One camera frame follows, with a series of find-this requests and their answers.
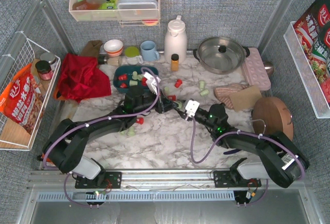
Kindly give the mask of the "green capsule low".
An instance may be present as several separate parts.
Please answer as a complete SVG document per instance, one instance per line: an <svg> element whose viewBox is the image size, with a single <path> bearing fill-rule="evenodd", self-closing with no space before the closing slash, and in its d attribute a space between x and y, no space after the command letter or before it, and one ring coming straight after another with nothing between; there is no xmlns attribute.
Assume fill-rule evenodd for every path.
<svg viewBox="0 0 330 224"><path fill-rule="evenodd" d="M180 102L180 101L175 101L174 103L177 105L177 108L178 108L178 109L181 109L181 108L182 108L182 105L183 105L182 102Z"/></svg>

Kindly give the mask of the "red capsule number two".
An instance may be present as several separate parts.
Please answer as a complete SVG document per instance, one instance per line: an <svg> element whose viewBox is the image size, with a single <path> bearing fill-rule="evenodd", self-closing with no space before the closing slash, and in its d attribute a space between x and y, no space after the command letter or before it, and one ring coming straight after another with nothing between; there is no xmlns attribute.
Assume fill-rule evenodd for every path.
<svg viewBox="0 0 330 224"><path fill-rule="evenodd" d="M176 101L176 95L169 95L168 99L171 101Z"/></svg>

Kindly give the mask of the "green capsule bottom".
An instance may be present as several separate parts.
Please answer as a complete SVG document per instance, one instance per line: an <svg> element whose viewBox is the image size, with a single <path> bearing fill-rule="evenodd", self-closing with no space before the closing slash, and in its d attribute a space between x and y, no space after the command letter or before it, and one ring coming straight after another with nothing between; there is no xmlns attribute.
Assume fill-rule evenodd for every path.
<svg viewBox="0 0 330 224"><path fill-rule="evenodd" d="M130 80L130 81L129 81L129 85L130 85L130 86L136 86L136 85L138 85L138 82L135 81L135 80Z"/></svg>

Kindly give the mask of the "green capsule mid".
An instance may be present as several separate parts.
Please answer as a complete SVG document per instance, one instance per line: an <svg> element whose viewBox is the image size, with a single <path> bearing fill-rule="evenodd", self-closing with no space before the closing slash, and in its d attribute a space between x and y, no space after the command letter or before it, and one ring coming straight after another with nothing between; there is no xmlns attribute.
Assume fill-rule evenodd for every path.
<svg viewBox="0 0 330 224"><path fill-rule="evenodd" d="M137 71L134 71L134 72L132 73L132 78L137 78L137 76L138 76Z"/></svg>
<svg viewBox="0 0 330 224"><path fill-rule="evenodd" d="M127 132L128 136L135 136L135 128L133 126L131 126L129 129L128 129L128 132Z"/></svg>

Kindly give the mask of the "teal storage basket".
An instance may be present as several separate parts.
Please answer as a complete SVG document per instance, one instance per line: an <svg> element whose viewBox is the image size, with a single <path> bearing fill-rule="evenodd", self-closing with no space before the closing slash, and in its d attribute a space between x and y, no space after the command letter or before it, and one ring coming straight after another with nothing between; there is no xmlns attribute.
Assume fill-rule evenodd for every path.
<svg viewBox="0 0 330 224"><path fill-rule="evenodd" d="M134 71L137 71L138 75L139 74L143 74L144 71L142 70L142 68L148 68L147 72L150 73L151 71L159 77L159 72L158 70L155 68L155 67L152 67L152 66L138 66L138 65L124 65L124 66L119 66L116 70L115 70L115 73L114 73L114 76L113 76L113 86L118 90L119 93L122 93L122 94L126 94L128 89L132 86L129 85L129 81L130 80L135 80L138 82L138 85L136 86L140 86L144 89L144 91L150 91L148 86L143 86L141 81L139 81L137 78L132 78L132 73ZM118 80L118 77L122 74L127 74L128 76L128 79L126 81L120 81ZM125 89L125 88L120 88L120 85L122 83L126 83L128 85L128 88Z"/></svg>

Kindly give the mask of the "green capsule cluster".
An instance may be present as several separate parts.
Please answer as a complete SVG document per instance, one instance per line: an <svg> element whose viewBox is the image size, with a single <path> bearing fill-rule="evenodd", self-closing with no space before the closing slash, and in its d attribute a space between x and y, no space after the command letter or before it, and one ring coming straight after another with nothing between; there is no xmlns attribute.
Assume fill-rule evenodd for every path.
<svg viewBox="0 0 330 224"><path fill-rule="evenodd" d="M204 90L202 90L201 92L200 92L200 95L201 96L207 96L209 94L209 90L208 89L204 89Z"/></svg>

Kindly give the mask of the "brown cardboard sheet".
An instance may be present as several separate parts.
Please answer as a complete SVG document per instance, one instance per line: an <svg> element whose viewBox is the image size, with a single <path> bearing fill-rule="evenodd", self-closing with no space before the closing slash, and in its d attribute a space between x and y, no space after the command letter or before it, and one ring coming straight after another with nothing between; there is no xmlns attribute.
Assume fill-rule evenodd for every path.
<svg viewBox="0 0 330 224"><path fill-rule="evenodd" d="M235 112L253 107L256 102L262 98L261 92L257 86L250 86L241 91L231 93L229 98L232 102Z"/></svg>

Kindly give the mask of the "red cloth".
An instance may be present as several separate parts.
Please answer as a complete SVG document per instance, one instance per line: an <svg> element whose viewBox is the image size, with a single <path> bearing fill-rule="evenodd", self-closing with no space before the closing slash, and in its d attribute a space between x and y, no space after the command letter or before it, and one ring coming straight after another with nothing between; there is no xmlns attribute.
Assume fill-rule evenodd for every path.
<svg viewBox="0 0 330 224"><path fill-rule="evenodd" d="M97 58L67 54L61 66L57 93L78 103L107 97L111 95L110 79L98 68Z"/></svg>

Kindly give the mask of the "brown cloth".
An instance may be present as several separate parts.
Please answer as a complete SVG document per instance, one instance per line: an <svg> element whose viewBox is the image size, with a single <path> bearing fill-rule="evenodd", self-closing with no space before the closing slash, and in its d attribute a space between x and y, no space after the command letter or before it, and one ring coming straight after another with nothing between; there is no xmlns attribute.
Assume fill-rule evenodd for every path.
<svg viewBox="0 0 330 224"><path fill-rule="evenodd" d="M101 40L91 40L88 41L85 47L83 48L80 56L83 57L95 57L98 58L100 54L100 48L103 45Z"/></svg>

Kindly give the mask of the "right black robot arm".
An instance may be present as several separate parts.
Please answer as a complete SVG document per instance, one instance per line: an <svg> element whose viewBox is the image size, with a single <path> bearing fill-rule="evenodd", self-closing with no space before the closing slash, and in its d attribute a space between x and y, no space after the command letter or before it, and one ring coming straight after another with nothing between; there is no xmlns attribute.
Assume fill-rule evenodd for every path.
<svg viewBox="0 0 330 224"><path fill-rule="evenodd" d="M305 177L310 162L283 132L263 135L241 131L228 123L224 104L211 105L208 111L200 107L194 107L192 111L186 109L176 111L181 118L193 122L190 145L190 156L193 163L202 163L213 148L219 146L257 155L269 178L282 188L287 188L294 181L302 180ZM209 131L213 140L208 152L198 161L193 154L197 123Z"/></svg>

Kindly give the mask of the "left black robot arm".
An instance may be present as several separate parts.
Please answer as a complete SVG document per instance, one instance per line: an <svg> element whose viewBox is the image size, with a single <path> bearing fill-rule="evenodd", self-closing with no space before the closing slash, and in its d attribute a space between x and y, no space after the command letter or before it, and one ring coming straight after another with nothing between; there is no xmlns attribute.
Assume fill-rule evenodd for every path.
<svg viewBox="0 0 330 224"><path fill-rule="evenodd" d="M146 115L152 109L162 114L178 107L178 103L163 93L155 95L133 86L118 106L103 117L85 122L61 121L44 146L44 159L49 159L62 173L71 172L88 180L101 180L104 167L83 155L89 141L129 129L138 116Z"/></svg>

